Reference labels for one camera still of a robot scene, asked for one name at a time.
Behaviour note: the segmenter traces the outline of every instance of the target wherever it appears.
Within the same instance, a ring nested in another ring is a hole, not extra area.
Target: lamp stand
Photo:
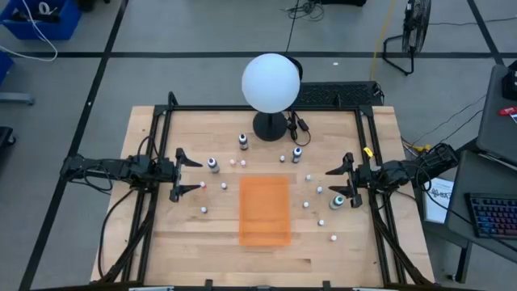
[[[253,119],[255,135],[263,141],[276,141],[284,136],[288,121],[282,112],[259,112]]]

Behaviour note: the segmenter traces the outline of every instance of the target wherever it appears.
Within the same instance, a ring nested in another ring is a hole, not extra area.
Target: wooden tabletop
[[[393,108],[375,108],[374,112],[383,159],[404,159]],[[149,135],[152,113],[153,107],[132,109],[122,158],[135,154],[141,140]],[[361,163],[354,113],[300,112],[310,127],[312,141],[303,148],[301,162],[297,164],[289,162],[296,145],[288,134],[274,142],[260,141],[253,134],[254,114],[173,112],[166,156],[173,157],[175,149],[183,147],[190,159],[203,163],[204,167],[183,167],[182,184],[204,181],[207,187],[189,192],[179,203],[172,203],[169,201],[172,185],[161,185],[145,283],[203,285],[206,279],[213,279],[217,286],[322,286],[323,280],[330,280],[334,287],[382,286],[368,194],[359,190],[364,204],[358,209],[352,209],[348,201],[338,210],[329,208],[336,193],[327,187],[346,184],[347,176],[324,173],[340,166],[346,152],[354,154],[355,166]],[[371,147],[365,118],[364,127]],[[305,141],[305,133],[298,132],[299,142]],[[246,151],[239,150],[240,133],[248,136],[250,148]],[[284,163],[279,162],[282,154],[287,158]],[[220,163],[219,174],[210,173],[206,166],[211,157]],[[246,167],[232,167],[230,159],[245,159]],[[239,246],[239,179],[257,174],[288,177],[290,246]],[[305,180],[307,174],[312,176],[310,181]],[[228,184],[226,190],[221,189],[222,182]],[[324,188],[319,195],[318,186]],[[127,191],[127,184],[116,183],[109,207]],[[409,186],[401,191],[413,195]],[[107,223],[104,271],[113,265],[127,244],[136,197],[133,194],[117,207]],[[305,201],[309,202],[307,209],[302,208]],[[401,248],[427,279],[434,280],[417,205],[397,193],[391,201]],[[200,212],[203,206],[208,208],[208,213]],[[318,226],[320,219],[325,221],[324,226]],[[332,234],[338,237],[337,241],[330,241]],[[391,278],[395,281],[393,256],[387,244],[386,249]],[[137,250],[132,278],[136,278],[139,257]],[[94,268],[92,280],[98,277]]]

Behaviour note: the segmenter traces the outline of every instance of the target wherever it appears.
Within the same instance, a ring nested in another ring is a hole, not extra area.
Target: orange translucent tray
[[[241,246],[291,244],[287,177],[242,177],[239,203],[239,244]]]

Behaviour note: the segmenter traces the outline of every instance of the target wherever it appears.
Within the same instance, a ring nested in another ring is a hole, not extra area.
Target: yellow tag
[[[373,157],[373,153],[368,147],[365,147],[363,150],[366,152],[368,157],[370,157],[370,158]]]

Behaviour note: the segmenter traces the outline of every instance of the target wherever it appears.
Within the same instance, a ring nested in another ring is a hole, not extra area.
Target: white cable
[[[18,56],[18,57],[24,57],[24,58],[27,58],[27,59],[31,59],[31,60],[37,60],[37,61],[54,61],[56,60],[57,58],[57,49],[56,47],[50,42],[50,40],[47,39],[47,37],[43,34],[43,32],[41,32],[41,30],[37,27],[36,25],[36,22],[34,21],[34,19],[32,18],[32,14],[31,14],[31,10],[29,9],[29,6],[27,5],[27,3],[25,2],[25,0],[22,0],[25,8],[27,9],[27,13],[29,15],[29,19],[31,20],[32,22],[32,28],[35,29],[35,32],[36,35],[38,36],[38,38],[40,40],[42,40],[43,42],[46,42],[47,44],[49,44],[52,49],[54,50],[54,57],[53,58],[50,58],[50,59],[43,59],[43,58],[40,58],[40,57],[31,57],[31,56],[26,56],[24,54],[21,54],[21,53],[16,53],[16,52],[13,52],[11,51],[10,49],[8,48],[4,48],[3,46],[0,45],[0,49],[5,51],[5,52],[8,52],[8,53],[12,53],[14,54],[15,56]]]

